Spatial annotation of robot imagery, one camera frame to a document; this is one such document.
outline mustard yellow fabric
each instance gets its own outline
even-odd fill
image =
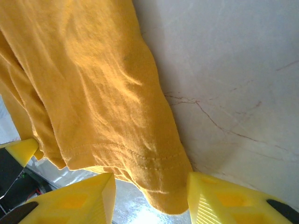
[[[38,157],[187,209],[192,168],[131,0],[1,0],[0,29],[0,91]]]

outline yellow shirt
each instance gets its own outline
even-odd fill
[[[0,91],[37,157],[114,172],[158,210],[184,212],[192,168],[131,0],[0,5]]]

